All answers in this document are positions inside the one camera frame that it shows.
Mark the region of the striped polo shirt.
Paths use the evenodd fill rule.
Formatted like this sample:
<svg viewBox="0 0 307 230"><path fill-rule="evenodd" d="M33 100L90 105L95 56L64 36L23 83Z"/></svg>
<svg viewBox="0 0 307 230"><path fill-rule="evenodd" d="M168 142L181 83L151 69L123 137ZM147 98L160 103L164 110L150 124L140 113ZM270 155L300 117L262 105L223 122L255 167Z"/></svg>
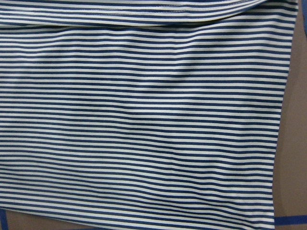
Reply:
<svg viewBox="0 0 307 230"><path fill-rule="evenodd" d="M3 0L0 207L105 230L272 230L296 0Z"/></svg>

